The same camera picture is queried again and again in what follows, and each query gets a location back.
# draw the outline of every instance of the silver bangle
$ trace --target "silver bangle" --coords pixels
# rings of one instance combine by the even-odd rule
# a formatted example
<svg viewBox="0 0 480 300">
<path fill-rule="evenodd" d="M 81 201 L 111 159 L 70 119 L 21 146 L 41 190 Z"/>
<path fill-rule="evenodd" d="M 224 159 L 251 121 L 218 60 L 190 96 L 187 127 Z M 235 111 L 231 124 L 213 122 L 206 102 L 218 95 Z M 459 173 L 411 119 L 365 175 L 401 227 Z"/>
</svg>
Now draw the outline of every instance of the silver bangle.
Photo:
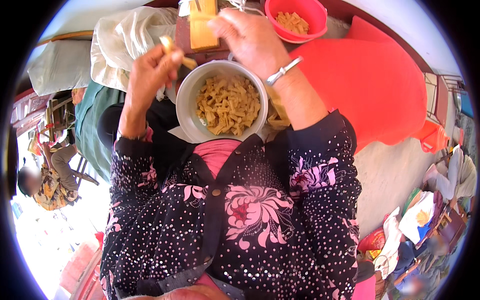
<svg viewBox="0 0 480 300">
<path fill-rule="evenodd" d="M 280 70 L 278 70 L 277 73 L 273 74 L 272 76 L 268 77 L 267 80 L 266 80 L 266 83 L 269 85 L 269 86 L 273 86 L 273 84 L 275 83 L 275 81 L 277 81 L 280 77 L 282 77 L 283 75 L 285 75 L 285 73 L 287 73 L 288 70 L 290 70 L 291 68 L 295 67 L 299 62 L 303 61 L 303 57 L 302 56 L 298 56 L 297 58 L 295 58 L 294 60 L 292 60 L 291 63 L 289 63 L 288 65 L 286 65 L 285 67 L 281 67 Z"/>
</svg>

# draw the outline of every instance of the red plastic bowl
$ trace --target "red plastic bowl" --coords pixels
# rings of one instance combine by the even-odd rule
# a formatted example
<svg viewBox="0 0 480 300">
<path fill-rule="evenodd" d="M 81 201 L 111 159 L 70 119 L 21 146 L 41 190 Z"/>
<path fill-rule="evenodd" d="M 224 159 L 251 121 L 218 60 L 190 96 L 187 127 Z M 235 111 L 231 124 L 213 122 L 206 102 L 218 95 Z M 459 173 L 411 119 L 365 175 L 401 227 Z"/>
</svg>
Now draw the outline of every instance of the red plastic bowl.
<svg viewBox="0 0 480 300">
<path fill-rule="evenodd" d="M 278 12 L 296 12 L 309 24 L 308 34 L 299 35 L 280 26 L 275 20 Z M 265 13 L 276 33 L 286 41 L 304 43 L 327 32 L 327 9 L 318 0 L 266 0 Z"/>
</svg>

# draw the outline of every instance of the red plastic stool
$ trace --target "red plastic stool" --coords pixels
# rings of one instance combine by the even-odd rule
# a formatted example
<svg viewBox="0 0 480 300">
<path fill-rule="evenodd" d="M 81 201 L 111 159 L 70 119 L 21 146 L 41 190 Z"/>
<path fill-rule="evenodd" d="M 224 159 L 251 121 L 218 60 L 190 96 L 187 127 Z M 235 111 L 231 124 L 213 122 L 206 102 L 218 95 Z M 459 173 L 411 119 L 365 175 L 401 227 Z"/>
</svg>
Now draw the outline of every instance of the red plastic stool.
<svg viewBox="0 0 480 300">
<path fill-rule="evenodd" d="M 421 149 L 424 152 L 436 153 L 448 145 L 450 138 L 445 134 L 444 128 L 440 124 L 426 120 L 422 129 L 411 137 L 420 140 Z"/>
</svg>

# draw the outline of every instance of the concrete floor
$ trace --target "concrete floor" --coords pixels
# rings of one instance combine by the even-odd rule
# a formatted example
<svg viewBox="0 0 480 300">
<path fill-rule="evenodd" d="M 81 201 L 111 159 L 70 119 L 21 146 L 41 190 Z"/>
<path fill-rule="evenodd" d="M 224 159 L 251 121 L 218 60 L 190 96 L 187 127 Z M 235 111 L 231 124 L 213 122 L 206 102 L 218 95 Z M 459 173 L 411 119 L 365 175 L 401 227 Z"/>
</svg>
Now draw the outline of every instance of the concrete floor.
<svg viewBox="0 0 480 300">
<path fill-rule="evenodd" d="M 357 178 L 363 189 L 357 210 L 360 238 L 381 226 L 385 214 L 397 206 L 403 209 L 433 162 L 435 155 L 423 152 L 419 140 L 413 138 L 395 146 L 371 143 L 355 155 Z"/>
</svg>

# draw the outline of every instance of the dried tofu skin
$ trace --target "dried tofu skin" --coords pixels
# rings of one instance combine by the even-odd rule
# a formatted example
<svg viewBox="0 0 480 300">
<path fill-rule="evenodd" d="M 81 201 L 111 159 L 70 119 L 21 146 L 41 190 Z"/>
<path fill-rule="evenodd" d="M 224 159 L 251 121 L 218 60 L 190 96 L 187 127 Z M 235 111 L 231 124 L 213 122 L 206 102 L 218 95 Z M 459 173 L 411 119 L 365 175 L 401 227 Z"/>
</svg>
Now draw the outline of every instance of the dried tofu skin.
<svg viewBox="0 0 480 300">
<path fill-rule="evenodd" d="M 277 17 L 275 20 L 285 29 L 288 29 L 296 34 L 299 35 L 306 35 L 308 34 L 308 23 L 304 19 L 302 19 L 296 12 L 292 14 L 286 12 L 278 12 Z"/>
<path fill-rule="evenodd" d="M 196 115 L 215 134 L 242 135 L 251 127 L 260 110 L 260 95 L 249 79 L 240 75 L 208 78 L 196 98 Z"/>
</svg>

